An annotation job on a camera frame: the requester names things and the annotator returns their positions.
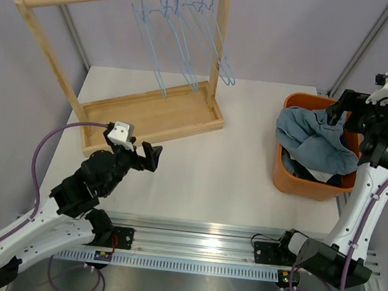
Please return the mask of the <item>light denim jacket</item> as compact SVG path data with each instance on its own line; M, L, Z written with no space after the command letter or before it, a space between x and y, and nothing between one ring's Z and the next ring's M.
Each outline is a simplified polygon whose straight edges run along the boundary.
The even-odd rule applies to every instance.
M344 126L329 126L325 110L282 109L275 130L277 141L308 169L347 175L358 168L357 155L342 141Z

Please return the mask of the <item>white shirt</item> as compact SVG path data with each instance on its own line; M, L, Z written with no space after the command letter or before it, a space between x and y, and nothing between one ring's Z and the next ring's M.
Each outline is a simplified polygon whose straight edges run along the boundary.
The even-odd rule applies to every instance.
M293 176L310 181L326 183L332 178L333 174L312 170L299 164L289 153L282 154L282 161L286 170Z

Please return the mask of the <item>dark blue denim garment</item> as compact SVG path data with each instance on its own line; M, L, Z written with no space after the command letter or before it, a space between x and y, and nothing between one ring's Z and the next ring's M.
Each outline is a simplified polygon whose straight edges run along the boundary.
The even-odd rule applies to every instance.
M339 187L342 184L341 175L332 175L331 173L307 169L303 165L299 164L299 162L294 160L286 149L281 148L281 152L282 164L292 176L311 182L324 183L334 187Z

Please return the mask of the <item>light blue dark-denim hanger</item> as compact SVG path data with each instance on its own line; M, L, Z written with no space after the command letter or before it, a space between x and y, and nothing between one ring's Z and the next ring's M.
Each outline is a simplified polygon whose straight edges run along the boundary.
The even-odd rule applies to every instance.
M198 91L200 89L199 82L195 76L194 68L192 65L191 51L189 48L189 39L188 39L188 25L186 18L181 9L181 1L173 0L173 15L176 19L176 25L180 32L180 37L176 36L177 44L179 46L179 54L181 63L183 66L182 74L185 77L187 84L190 86L192 91Z

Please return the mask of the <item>light blue grey-skirt hanger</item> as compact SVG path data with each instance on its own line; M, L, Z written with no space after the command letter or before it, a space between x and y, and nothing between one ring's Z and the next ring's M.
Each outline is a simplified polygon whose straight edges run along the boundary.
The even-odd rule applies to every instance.
M198 0L188 6L200 17L201 24L198 27L208 42L211 52L209 59L216 79L221 79L225 86L235 85L235 75L225 53L231 0Z

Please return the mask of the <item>light blue shirt hanger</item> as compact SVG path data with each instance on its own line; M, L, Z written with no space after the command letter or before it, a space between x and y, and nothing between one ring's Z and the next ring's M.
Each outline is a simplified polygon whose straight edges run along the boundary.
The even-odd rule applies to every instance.
M137 28L139 30L140 38L142 40L144 48L147 52L147 56L149 58L149 62L151 64L153 75L155 76L157 85L159 86L159 90L162 93L162 97L166 99L168 97L166 86L164 83L164 78L162 77L162 73L160 71L160 66L158 62L159 60L157 57L157 51L155 49L156 47L153 42L153 37L151 35L151 30L149 29L149 20L146 16L144 0L140 0L139 2L141 4L140 8L137 8L134 2L131 3L131 8L133 11L135 22L137 24Z

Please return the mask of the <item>light blue jacket hanger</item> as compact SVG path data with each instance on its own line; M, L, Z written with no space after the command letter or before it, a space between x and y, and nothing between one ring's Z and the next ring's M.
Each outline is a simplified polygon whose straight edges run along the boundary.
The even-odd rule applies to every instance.
M190 86L192 91L198 91L199 85L195 74L193 73L193 68L191 65L191 58L189 49L187 46L187 40L184 33L184 28L182 26L182 18L180 12L180 0L174 0L173 5L169 5L169 0L159 0L159 8L157 9L148 9L148 12L142 11L143 22L145 24L146 32L148 33L148 42L151 45L151 50L153 51L153 65L155 67L155 76L159 84L159 88L163 93L163 96L166 97L166 86L162 78L162 73L160 70L159 59L157 56L157 51L155 44L153 42L153 37L149 28L153 29L153 32L157 35L163 49L168 53L168 56L178 65L180 72L182 73L186 83ZM151 21L151 15L161 15L162 19L165 21L168 26L170 39L162 36L161 30Z

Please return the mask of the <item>light blue skirt hanger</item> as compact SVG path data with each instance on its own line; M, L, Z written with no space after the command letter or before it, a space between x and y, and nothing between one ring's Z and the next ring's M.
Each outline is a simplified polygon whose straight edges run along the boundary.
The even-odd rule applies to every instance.
M215 11L216 0L183 0L181 6L191 15L195 27L187 23L189 31L197 42L211 69L225 86L235 85L235 76L228 57L224 53L224 28L220 28L221 10Z

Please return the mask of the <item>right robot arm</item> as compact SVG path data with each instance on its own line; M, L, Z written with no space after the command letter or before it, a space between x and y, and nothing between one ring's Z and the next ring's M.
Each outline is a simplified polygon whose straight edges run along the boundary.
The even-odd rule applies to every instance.
M327 108L327 122L335 125L349 112L345 129L363 135L356 183L339 221L318 241L292 229L276 245L281 263L298 267L344 290L371 277L365 266L369 240L388 200L388 97L370 100L353 90Z

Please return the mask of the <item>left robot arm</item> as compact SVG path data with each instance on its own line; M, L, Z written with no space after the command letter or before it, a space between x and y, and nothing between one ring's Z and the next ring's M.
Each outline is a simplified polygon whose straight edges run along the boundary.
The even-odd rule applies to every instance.
M0 231L0 288L31 265L74 245L105 245L113 237L109 215L98 209L100 198L115 190L131 170L156 171L161 146L109 142L110 151L93 152L76 172L51 190L48 198Z

